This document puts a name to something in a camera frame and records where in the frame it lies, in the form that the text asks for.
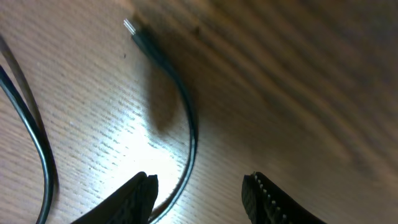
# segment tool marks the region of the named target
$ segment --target wood grain surface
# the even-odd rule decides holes
[[[396,223],[397,9],[365,0],[0,0],[0,33],[57,164],[48,223],[76,220],[140,170],[159,175],[158,205],[185,165],[185,113],[123,27],[133,15],[180,72],[200,125],[192,178],[161,223],[250,223],[240,191],[254,170],[328,223]],[[3,92],[0,114],[0,223],[33,223],[39,157]]]

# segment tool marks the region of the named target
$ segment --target metal plug tip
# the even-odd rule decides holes
[[[124,19],[123,24],[124,24],[124,26],[126,26],[127,30],[129,30],[131,35],[136,34],[136,28],[134,28],[134,26],[132,26],[132,24],[130,23],[130,21],[128,19]]]

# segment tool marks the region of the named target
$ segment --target black plastic object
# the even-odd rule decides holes
[[[73,224],[147,224],[158,187],[156,175],[140,172]]]
[[[324,223],[260,172],[244,176],[242,203],[252,224]]]

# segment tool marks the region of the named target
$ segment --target black wire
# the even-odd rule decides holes
[[[145,29],[137,30],[132,35],[133,41],[138,47],[151,59],[157,66],[159,66],[175,83],[178,92],[182,98],[182,102],[185,108],[185,112],[188,118],[189,132],[190,132],[190,151],[188,154],[188,162],[184,168],[182,176],[170,194],[168,199],[163,202],[158,208],[156,208],[150,218],[149,223],[156,223],[159,221],[167,212],[171,210],[173,205],[177,202],[181,196],[184,188],[188,184],[188,180],[192,174],[193,165],[195,163],[197,147],[198,147],[198,124],[195,116],[195,110],[193,107],[193,101],[190,98],[188,90],[185,88],[183,81],[181,80],[178,73],[175,71],[173,66],[164,57],[163,53],[155,45],[155,42],[149,32]]]
[[[36,223],[44,224],[49,215],[54,190],[55,177],[53,172],[54,163],[52,159],[52,152],[47,146],[45,139],[24,100],[18,93],[15,86],[12,84],[2,66],[0,66],[0,85],[11,101],[12,105],[15,107],[19,117],[24,123],[28,133],[30,134],[30,137],[33,140],[33,143],[36,146],[37,152],[39,153],[44,175],[44,195],[42,208]]]

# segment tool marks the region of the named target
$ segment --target wooden table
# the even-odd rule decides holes
[[[200,124],[192,178],[161,223],[250,223],[241,183],[254,170],[328,223],[396,223],[396,3],[0,0],[0,33],[57,163],[48,223],[72,222],[140,170],[159,175],[158,205],[185,165],[182,104],[129,39],[133,14],[180,72]],[[0,223],[33,223],[39,157],[3,92],[0,114]]]

